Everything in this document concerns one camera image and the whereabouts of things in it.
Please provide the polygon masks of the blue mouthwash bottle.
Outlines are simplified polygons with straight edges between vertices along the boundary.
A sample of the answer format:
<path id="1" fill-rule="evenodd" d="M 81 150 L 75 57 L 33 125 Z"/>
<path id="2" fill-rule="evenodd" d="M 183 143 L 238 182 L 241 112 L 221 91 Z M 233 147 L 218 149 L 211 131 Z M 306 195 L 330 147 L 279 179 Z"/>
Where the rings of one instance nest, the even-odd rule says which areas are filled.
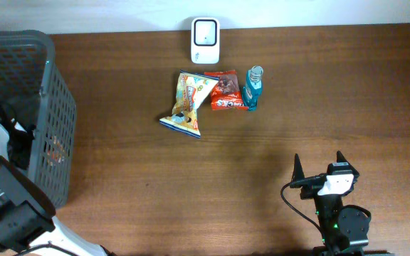
<path id="1" fill-rule="evenodd" d="M 259 65 L 253 66 L 246 73 L 246 84 L 243 86 L 242 98 L 248 111 L 255 111 L 258 98 L 263 91 L 263 68 Z"/>

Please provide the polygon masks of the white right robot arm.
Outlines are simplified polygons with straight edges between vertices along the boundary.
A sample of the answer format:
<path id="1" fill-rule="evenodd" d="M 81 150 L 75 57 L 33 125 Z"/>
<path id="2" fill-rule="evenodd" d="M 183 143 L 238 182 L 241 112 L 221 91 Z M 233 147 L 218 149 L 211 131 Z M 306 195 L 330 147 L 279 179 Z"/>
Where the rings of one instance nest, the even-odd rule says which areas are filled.
<path id="1" fill-rule="evenodd" d="M 325 173 L 306 177 L 300 157 L 296 154 L 291 181 L 281 188 L 281 198 L 289 208 L 312 223 L 320 232 L 323 245 L 314 247 L 313 255 L 390 255 L 390 252 L 383 250 L 364 249 L 369 244 L 368 232 L 372 214 L 361 206 L 343 204 L 342 198 L 354 190 L 359 172 L 341 151 L 338 151 L 336 156 L 336 161 L 327 166 Z M 288 202 L 284 196 L 284 190 L 287 188 L 299 188 L 302 200 L 314 200 L 317 222 Z"/>

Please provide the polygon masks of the orange small box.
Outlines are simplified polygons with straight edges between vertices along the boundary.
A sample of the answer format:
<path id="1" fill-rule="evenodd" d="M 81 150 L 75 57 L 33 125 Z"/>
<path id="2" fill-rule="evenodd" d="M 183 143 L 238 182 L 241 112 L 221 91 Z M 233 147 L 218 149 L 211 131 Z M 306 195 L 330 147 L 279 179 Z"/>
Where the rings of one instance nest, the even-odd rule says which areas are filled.
<path id="1" fill-rule="evenodd" d="M 50 138 L 47 155 L 50 157 L 50 159 L 48 160 L 49 166 L 62 164 L 65 161 L 65 148 L 62 144 L 62 141 L 56 136 Z"/>

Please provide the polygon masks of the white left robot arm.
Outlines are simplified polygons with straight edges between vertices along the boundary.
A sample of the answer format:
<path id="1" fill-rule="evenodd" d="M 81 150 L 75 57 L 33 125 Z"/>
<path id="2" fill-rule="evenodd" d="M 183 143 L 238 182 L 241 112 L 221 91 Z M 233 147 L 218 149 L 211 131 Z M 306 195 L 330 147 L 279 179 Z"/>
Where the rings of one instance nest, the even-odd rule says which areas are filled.
<path id="1" fill-rule="evenodd" d="M 62 224 L 46 194 L 10 161 L 30 149 L 32 132 L 18 129 L 0 104 L 0 252 L 17 255 L 111 256 Z"/>

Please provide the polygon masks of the red snack bag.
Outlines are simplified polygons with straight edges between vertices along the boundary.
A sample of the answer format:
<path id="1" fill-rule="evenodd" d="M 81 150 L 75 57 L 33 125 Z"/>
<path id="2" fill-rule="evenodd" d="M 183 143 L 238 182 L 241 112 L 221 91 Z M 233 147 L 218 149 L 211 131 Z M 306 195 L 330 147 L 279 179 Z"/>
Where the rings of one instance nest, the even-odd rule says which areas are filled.
<path id="1" fill-rule="evenodd" d="M 247 110 L 244 105 L 238 77 L 235 70 L 224 72 L 205 72 L 205 75 L 219 78 L 219 82 L 211 91 L 212 110 Z"/>

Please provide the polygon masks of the yellow snack bag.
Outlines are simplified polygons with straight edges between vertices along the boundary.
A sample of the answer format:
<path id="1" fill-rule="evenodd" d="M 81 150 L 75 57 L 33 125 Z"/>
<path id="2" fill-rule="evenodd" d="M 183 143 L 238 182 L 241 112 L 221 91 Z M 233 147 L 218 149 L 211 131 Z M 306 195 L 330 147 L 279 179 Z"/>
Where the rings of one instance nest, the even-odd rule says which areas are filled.
<path id="1" fill-rule="evenodd" d="M 178 132 L 200 139 L 197 110 L 218 84 L 219 78 L 181 70 L 177 80 L 176 102 L 172 114 L 159 123 Z"/>

